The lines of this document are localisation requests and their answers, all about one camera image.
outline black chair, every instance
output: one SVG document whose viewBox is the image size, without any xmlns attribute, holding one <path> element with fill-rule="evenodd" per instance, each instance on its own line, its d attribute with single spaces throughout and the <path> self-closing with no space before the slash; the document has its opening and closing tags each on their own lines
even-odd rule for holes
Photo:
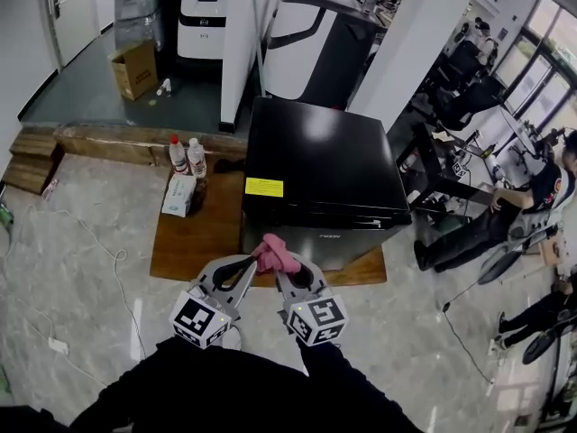
<svg viewBox="0 0 577 433">
<path fill-rule="evenodd" d="M 429 87 L 461 90 L 471 82 L 483 65 L 477 60 L 479 49 L 472 41 L 463 41 L 454 53 L 430 73 Z"/>
<path fill-rule="evenodd" d="M 413 105 L 410 105 L 410 109 L 421 114 L 431 125 L 461 131 L 475 114 L 501 104 L 504 91 L 505 87 L 498 80 L 485 77 L 481 82 L 470 85 L 458 97 L 441 88 L 431 92 L 428 101 L 433 107 L 432 115 Z"/>
</svg>

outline white cable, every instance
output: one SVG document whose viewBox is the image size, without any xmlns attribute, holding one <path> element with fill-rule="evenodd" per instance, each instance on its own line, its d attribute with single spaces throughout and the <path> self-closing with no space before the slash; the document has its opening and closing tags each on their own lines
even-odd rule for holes
<svg viewBox="0 0 577 433">
<path fill-rule="evenodd" d="M 73 220 L 79 222 L 82 227 L 84 229 L 86 229 L 95 239 L 96 243 L 98 245 L 100 245 L 100 247 L 106 252 L 106 254 L 108 256 L 110 256 L 110 258 L 113 259 L 113 272 L 114 272 L 114 278 L 116 279 L 116 282 L 118 282 L 118 288 L 120 289 L 120 293 L 123 299 L 123 304 L 124 307 L 126 308 L 126 310 L 130 313 L 130 316 L 133 320 L 134 323 L 134 327 L 136 329 L 136 335 L 138 336 L 138 341 L 141 345 L 141 350 L 142 350 L 142 355 L 144 356 L 144 358 L 146 358 L 146 350 L 144 349 L 144 343 L 142 342 L 142 337 L 141 337 L 141 332 L 140 329 L 138 327 L 138 322 L 136 321 L 136 318 L 134 317 L 134 313 L 133 311 L 130 309 L 130 307 L 128 306 L 128 303 L 126 302 L 126 297 L 124 295 L 124 287 L 123 284 L 120 282 L 120 278 L 118 277 L 118 273 L 116 271 L 116 264 L 118 262 L 122 262 L 124 260 L 126 260 L 126 257 L 128 256 L 128 253 L 126 252 L 126 250 L 121 249 L 119 250 L 116 254 L 112 254 L 106 247 L 103 246 L 103 244 L 100 242 L 100 240 L 98 239 L 98 237 L 96 236 L 96 234 L 94 233 L 94 231 L 92 231 L 85 223 L 84 221 L 82 221 L 80 218 L 76 218 L 75 216 L 73 216 L 70 212 L 68 212 L 68 210 L 56 210 L 54 212 L 50 212 L 49 210 L 39 210 L 35 205 L 30 204 L 26 210 L 23 213 L 23 220 L 20 223 L 20 228 L 18 230 L 18 234 L 14 237 L 13 242 L 10 244 L 10 248 L 8 249 L 8 252 L 6 253 L 5 256 L 5 265 L 6 262 L 8 261 L 8 257 L 10 256 L 10 253 L 13 250 L 13 246 L 16 244 L 16 240 L 20 238 L 20 233 L 22 232 L 23 229 L 23 224 L 24 224 L 24 217 L 27 215 L 28 210 L 30 210 L 30 208 L 34 208 L 34 210 L 36 211 L 37 214 L 50 214 L 50 215 L 56 215 L 56 214 L 66 214 L 68 215 L 70 218 L 72 218 Z M 18 301 L 20 301 L 26 308 L 28 309 L 32 309 L 33 311 L 37 312 L 38 314 L 44 316 L 46 319 L 48 319 L 50 321 L 50 336 L 54 337 L 54 322 L 52 321 L 52 319 L 50 319 L 50 317 L 42 312 L 39 311 L 38 309 L 28 305 L 25 301 L 23 301 L 22 299 L 19 299 L 18 297 L 14 297 L 15 299 L 17 299 Z M 29 326 L 31 326 L 36 332 L 38 332 L 44 339 L 46 339 L 48 341 L 48 338 L 40 331 L 38 330 L 35 326 L 33 326 L 31 324 L 31 322 L 24 317 L 25 321 L 28 323 Z M 91 375 L 90 373 L 84 371 L 83 369 L 81 369 L 80 367 L 78 367 L 76 364 L 74 364 L 66 355 L 64 355 L 67 359 L 67 361 L 78 371 L 82 372 L 84 375 L 86 375 L 87 377 L 91 378 L 92 380 L 94 380 L 95 382 L 98 382 L 100 385 L 102 385 L 103 387 L 106 387 L 106 385 L 104 383 L 102 383 L 101 381 L 99 381 L 96 377 L 94 377 L 93 375 Z"/>
<path fill-rule="evenodd" d="M 21 301 L 27 308 L 33 309 L 34 311 L 38 311 L 38 309 L 34 309 L 34 308 L 26 305 L 26 303 L 24 303 L 22 300 L 20 300 L 20 301 Z M 46 340 L 46 342 L 48 342 L 49 339 L 48 339 L 40 330 L 38 330 L 38 329 L 36 328 L 36 326 L 33 325 L 32 322 L 30 322 L 25 315 L 22 315 L 22 317 L 23 317 L 24 321 L 26 322 L 26 324 L 28 324 L 28 326 L 30 326 L 30 327 L 34 330 L 34 332 L 36 332 L 39 336 L 41 336 L 44 340 Z M 85 370 L 82 369 L 81 367 L 78 367 L 76 364 L 74 364 L 74 363 L 72 362 L 72 360 L 71 360 L 67 355 L 63 355 L 63 356 L 64 356 L 64 358 L 69 362 L 69 364 L 70 364 L 72 367 L 74 367 L 77 371 L 83 373 L 86 377 L 94 380 L 94 381 L 95 381 L 96 383 L 98 383 L 102 388 L 106 388 L 107 385 L 106 385 L 104 382 L 102 382 L 101 380 L 98 380 L 94 375 L 92 375 L 91 373 L 88 373 L 87 371 L 85 371 Z"/>
</svg>

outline white pillar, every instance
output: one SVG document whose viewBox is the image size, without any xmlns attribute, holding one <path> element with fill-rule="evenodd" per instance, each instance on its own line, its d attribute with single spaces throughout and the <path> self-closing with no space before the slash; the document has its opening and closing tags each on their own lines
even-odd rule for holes
<svg viewBox="0 0 577 433">
<path fill-rule="evenodd" d="M 377 118 L 385 130 L 417 91 L 469 0 L 403 0 L 350 112 Z"/>
</svg>

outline yellow label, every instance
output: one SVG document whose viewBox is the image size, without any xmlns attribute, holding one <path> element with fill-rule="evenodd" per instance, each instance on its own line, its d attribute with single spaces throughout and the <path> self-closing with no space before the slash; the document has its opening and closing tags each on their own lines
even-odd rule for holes
<svg viewBox="0 0 577 433">
<path fill-rule="evenodd" d="M 260 178 L 247 178 L 244 187 L 246 194 L 254 196 L 268 196 L 270 198 L 282 198 L 283 182 L 278 180 L 262 180 Z"/>
</svg>

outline plastic bottle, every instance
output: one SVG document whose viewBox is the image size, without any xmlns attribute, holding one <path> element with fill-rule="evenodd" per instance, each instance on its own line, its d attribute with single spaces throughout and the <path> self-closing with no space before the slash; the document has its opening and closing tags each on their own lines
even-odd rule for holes
<svg viewBox="0 0 577 433">
<path fill-rule="evenodd" d="M 206 176 L 205 149 L 198 143 L 197 138 L 190 138 L 188 161 L 190 162 L 190 169 L 194 176 L 197 178 L 204 178 Z"/>
<path fill-rule="evenodd" d="M 177 134 L 172 134 L 170 136 L 169 155 L 175 173 L 178 173 L 179 175 L 190 174 L 187 163 L 187 154 L 184 152 L 184 146 L 179 141 L 179 136 Z"/>
<path fill-rule="evenodd" d="M 418 154 L 416 152 L 409 155 L 403 163 L 400 164 L 398 168 L 401 173 L 407 173 L 408 169 L 410 169 L 413 164 L 417 161 Z"/>
</svg>

